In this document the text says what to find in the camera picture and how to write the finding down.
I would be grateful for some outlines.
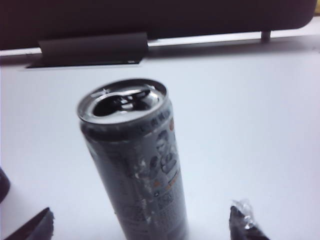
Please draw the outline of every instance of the pull tab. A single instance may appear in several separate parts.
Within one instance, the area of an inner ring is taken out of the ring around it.
[[[150,93],[150,89],[133,89],[122,92],[112,92],[99,101],[93,109],[93,114],[103,117],[113,114],[116,111],[143,111],[152,106],[147,104],[145,99]]]

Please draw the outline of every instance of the cartoon face print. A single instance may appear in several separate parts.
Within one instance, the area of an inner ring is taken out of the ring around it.
[[[169,151],[168,133],[166,130],[160,132],[156,139],[156,150],[161,157],[164,157]]]
[[[171,152],[169,145],[169,135],[163,130],[156,140],[156,149],[160,155],[161,170],[167,175],[176,165],[176,154]]]
[[[160,163],[159,163],[159,159],[157,156],[153,156],[150,160],[150,169],[149,169],[149,177],[151,179],[154,179],[158,172],[159,172],[159,169],[160,169]]]

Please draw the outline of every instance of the can label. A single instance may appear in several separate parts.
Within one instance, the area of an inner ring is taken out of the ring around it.
[[[186,208],[171,105],[136,127],[150,129],[134,140],[88,147],[126,237],[178,240],[187,231]]]

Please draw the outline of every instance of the can opening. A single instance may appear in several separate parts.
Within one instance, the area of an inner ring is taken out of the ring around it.
[[[149,89],[143,89],[132,94],[107,96],[96,104],[93,114],[97,117],[104,117],[117,111],[149,110],[152,107],[146,100],[149,93]]]

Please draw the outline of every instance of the aluminum can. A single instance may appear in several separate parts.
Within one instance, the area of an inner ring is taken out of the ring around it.
[[[166,87],[128,79],[78,105],[80,128],[128,240],[183,240],[188,224]]]

